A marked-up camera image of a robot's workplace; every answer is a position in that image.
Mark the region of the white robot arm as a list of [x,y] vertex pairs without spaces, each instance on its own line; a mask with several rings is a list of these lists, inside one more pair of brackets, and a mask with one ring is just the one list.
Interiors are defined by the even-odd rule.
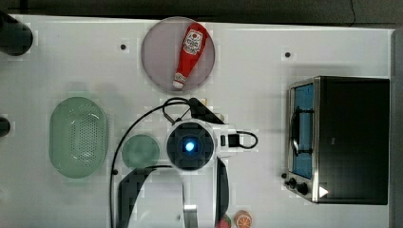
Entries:
[[113,228],[215,228],[229,206],[222,154],[228,124],[175,123],[163,147],[166,164],[135,168],[118,185]]

